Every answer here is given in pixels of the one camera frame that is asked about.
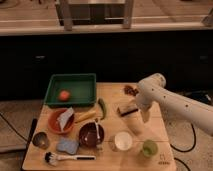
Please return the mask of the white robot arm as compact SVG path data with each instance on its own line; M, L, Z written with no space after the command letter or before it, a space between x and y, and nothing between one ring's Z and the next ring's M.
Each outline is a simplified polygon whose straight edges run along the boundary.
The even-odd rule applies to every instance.
M166 79L160 73L152 74L137 83L137 107L146 113L156 101L172 110L198 128L213 136L213 106L187 98L165 89Z

